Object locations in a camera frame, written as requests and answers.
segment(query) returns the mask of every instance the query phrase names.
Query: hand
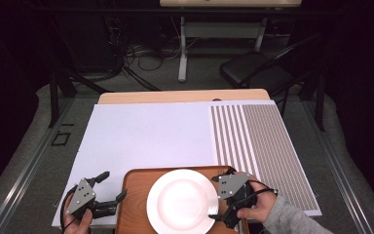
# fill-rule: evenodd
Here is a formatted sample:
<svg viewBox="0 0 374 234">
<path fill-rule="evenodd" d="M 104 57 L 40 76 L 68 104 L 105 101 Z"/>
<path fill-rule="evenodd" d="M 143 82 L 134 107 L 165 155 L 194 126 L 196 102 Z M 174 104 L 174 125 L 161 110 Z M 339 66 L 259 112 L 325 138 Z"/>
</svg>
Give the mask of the hand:
<svg viewBox="0 0 374 234">
<path fill-rule="evenodd" d="M 259 181 L 254 175 L 251 175 L 248 180 Z M 254 191 L 259 191 L 266 188 L 264 185 L 254 181 L 251 181 L 250 185 Z M 276 202 L 276 197 L 276 194 L 273 192 L 262 192 L 257 194 L 257 203 L 255 208 L 242 208 L 238 210 L 238 217 L 253 218 L 259 222 L 265 222 Z"/>
<path fill-rule="evenodd" d="M 72 196 L 74 194 L 70 194 L 65 202 L 65 207 L 63 208 L 63 223 L 68 225 L 65 229 L 66 234 L 90 234 L 90 224 L 93 221 L 93 213 L 87 209 L 83 215 L 83 218 L 81 220 L 77 219 L 72 214 L 66 213 L 66 208 L 69 206 L 69 203 L 71 202 Z"/>
</svg>

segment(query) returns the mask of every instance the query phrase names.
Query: white plate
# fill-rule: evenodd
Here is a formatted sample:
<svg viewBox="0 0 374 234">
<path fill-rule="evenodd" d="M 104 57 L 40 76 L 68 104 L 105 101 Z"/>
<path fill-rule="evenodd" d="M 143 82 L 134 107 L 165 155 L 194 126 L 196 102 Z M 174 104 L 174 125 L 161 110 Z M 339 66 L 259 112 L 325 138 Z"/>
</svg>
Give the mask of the white plate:
<svg viewBox="0 0 374 234">
<path fill-rule="evenodd" d="M 217 192 L 202 174 L 186 169 L 161 176 L 147 198 L 147 214 L 160 234 L 207 233 L 218 213 Z"/>
</svg>

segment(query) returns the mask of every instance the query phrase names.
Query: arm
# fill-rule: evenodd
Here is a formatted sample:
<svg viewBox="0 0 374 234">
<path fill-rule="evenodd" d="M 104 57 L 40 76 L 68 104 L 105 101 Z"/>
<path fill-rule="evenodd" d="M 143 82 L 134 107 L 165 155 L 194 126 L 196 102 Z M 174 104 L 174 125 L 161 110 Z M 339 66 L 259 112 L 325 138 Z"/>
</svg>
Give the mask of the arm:
<svg viewBox="0 0 374 234">
<path fill-rule="evenodd" d="M 93 221 L 93 213 L 90 210 L 86 210 L 82 220 L 77 219 L 72 214 L 66 214 L 66 208 L 71 202 L 72 195 L 70 194 L 66 199 L 63 211 L 65 213 L 63 221 L 65 223 L 65 234 L 91 234 L 90 225 Z"/>
<path fill-rule="evenodd" d="M 271 233 L 331 233 L 309 218 L 302 210 L 278 196 L 263 225 Z"/>
<path fill-rule="evenodd" d="M 263 184 L 256 182 L 258 180 L 254 176 L 249 181 L 254 191 L 265 188 Z M 331 233 L 302 210 L 290 205 L 283 196 L 276 196 L 272 192 L 258 194 L 255 208 L 240 209 L 238 217 L 262 222 L 271 233 Z"/>
</svg>

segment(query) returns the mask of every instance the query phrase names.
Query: gray sleeve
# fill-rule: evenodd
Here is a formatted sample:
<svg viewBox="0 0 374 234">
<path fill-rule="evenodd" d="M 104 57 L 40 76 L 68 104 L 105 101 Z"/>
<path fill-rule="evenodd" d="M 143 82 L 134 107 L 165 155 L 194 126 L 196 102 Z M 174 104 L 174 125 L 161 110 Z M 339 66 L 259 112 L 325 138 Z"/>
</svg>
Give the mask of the gray sleeve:
<svg viewBox="0 0 374 234">
<path fill-rule="evenodd" d="M 331 233 L 309 218 L 302 210 L 290 205 L 279 195 L 276 203 L 263 223 L 272 234 L 276 233 Z"/>
</svg>

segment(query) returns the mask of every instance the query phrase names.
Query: metal rail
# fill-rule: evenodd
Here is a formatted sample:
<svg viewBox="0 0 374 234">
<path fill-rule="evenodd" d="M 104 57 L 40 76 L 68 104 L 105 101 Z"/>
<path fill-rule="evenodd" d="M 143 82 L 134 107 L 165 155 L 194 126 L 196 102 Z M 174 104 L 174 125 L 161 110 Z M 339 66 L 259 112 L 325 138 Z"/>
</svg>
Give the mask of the metal rail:
<svg viewBox="0 0 374 234">
<path fill-rule="evenodd" d="M 65 103 L 62 105 L 59 111 L 60 114 L 58 121 L 55 123 L 53 128 L 47 130 L 40 144 L 38 145 L 35 153 L 26 163 L 17 181 L 15 182 L 7 198 L 2 204 L 0 208 L 0 233 L 4 232 L 8 222 L 10 221 L 12 215 L 17 209 L 20 200 L 22 199 L 30 182 L 32 181 L 33 177 L 38 171 L 39 165 L 44 159 L 44 153 L 48 144 L 51 143 L 52 139 L 57 134 L 57 130 L 59 129 L 62 120 L 65 118 L 73 102 L 73 98 L 67 98 L 65 100 Z"/>
<path fill-rule="evenodd" d="M 358 202 L 357 197 L 343 172 L 343 169 L 339 163 L 336 153 L 333 150 L 330 140 L 328 139 L 326 133 L 322 132 L 316 125 L 313 104 L 309 101 L 303 101 L 302 103 L 305 111 L 308 113 L 309 122 L 311 123 L 315 134 L 318 137 L 318 141 L 325 151 L 325 154 L 327 156 L 326 162 L 333 174 L 333 177 L 335 178 L 336 184 L 338 185 L 342 197 L 345 200 L 346 206 L 351 213 L 357 231 L 360 234 L 373 234 L 374 232 L 372 230 L 372 227 L 370 226 L 366 215 L 364 214 L 362 207 L 360 206 L 360 203 Z"/>
<path fill-rule="evenodd" d="M 45 8 L 26 7 L 30 13 L 36 14 L 78 14 L 78 15 L 119 15 L 125 17 L 157 16 L 157 17 L 260 17 L 260 18 L 286 18 L 286 19 L 328 19 L 340 18 L 345 15 L 343 11 L 301 11 L 290 8 L 284 10 L 264 10 L 262 8 L 151 8 L 151 9 L 111 9 L 111 8 Z"/>
</svg>

